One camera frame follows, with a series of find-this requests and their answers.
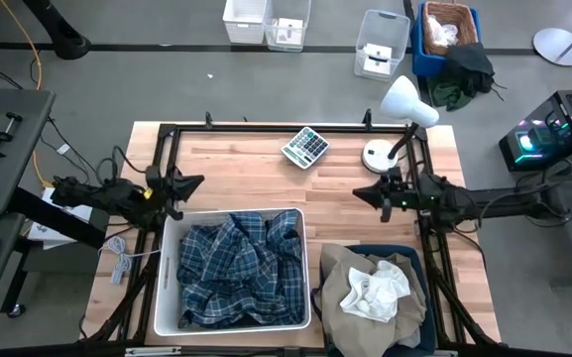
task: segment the wicker basket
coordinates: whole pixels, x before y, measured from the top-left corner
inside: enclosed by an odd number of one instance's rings
[[[440,24],[451,24],[457,26],[457,45],[468,45],[479,42],[477,39],[477,29],[471,14],[471,9],[466,5],[440,2],[427,2],[424,5],[422,16],[422,28],[424,29],[424,51],[429,55],[446,56],[448,47],[435,45],[431,35],[431,28],[428,26],[428,16],[433,15]]]

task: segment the wheel caster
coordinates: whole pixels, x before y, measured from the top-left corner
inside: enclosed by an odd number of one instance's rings
[[[26,307],[21,304],[15,304],[15,308],[13,308],[12,312],[8,312],[8,318],[17,318],[26,312]]]

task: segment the lamp shade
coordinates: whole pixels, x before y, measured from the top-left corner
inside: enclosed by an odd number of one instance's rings
[[[437,110],[420,100],[415,86],[404,75],[389,88],[381,103],[381,112],[394,119],[409,119],[424,128],[434,126],[440,119]]]

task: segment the wooden table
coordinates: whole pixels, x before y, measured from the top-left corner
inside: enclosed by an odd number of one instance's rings
[[[136,122],[127,157],[137,167],[150,165],[160,122]],[[318,287],[321,247],[325,243],[400,244],[413,247],[421,257],[420,240],[414,235],[414,211],[394,210],[389,223],[380,222],[380,211],[352,195],[352,189],[373,184],[378,178],[361,164],[361,151],[368,140],[399,139],[378,134],[323,134],[330,148],[306,171],[291,163],[282,153],[291,134],[287,133],[205,133],[185,132],[180,137],[177,165],[185,175],[205,175],[185,211],[298,207],[304,212],[307,236],[310,287]],[[453,129],[437,126],[428,130],[428,142],[435,172],[451,182],[464,185]],[[400,162],[406,173],[407,160]],[[122,177],[145,185],[143,175],[123,168]],[[112,218],[112,222],[121,222]],[[121,227],[111,227],[112,234]],[[137,232],[122,235],[127,251],[133,252]],[[499,340],[491,293],[482,264],[474,247],[456,235],[448,237],[458,296],[476,321],[492,338]],[[151,247],[150,235],[147,247]],[[127,288],[110,284],[116,256],[103,253],[98,264],[83,329],[98,330],[114,310]],[[448,303],[442,297],[446,331],[451,339],[453,327]],[[130,335],[136,329],[142,293],[134,303]],[[322,347],[322,326],[312,314],[310,325],[299,331],[225,334],[215,336],[159,337],[153,329],[154,306],[147,333],[147,345],[201,346],[301,346]]]

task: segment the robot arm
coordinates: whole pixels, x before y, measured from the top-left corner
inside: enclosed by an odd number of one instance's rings
[[[437,227],[450,232],[464,220],[514,215],[542,219],[565,213],[553,199],[551,188],[550,184],[541,184],[533,188],[467,190],[446,178],[422,173],[417,191],[402,181],[400,168],[392,168],[374,185],[356,188],[353,193],[374,208],[381,208],[382,222],[389,222],[392,207],[426,210]]]
[[[202,175],[185,177],[177,168],[162,177],[155,166],[146,168],[145,177],[148,188],[124,178],[107,180],[101,187],[80,183],[72,177],[55,178],[52,201],[61,206],[84,204],[102,209],[110,215],[122,216],[137,228],[149,229],[159,213],[182,219],[182,212],[175,210],[173,203],[187,201],[204,181]]]

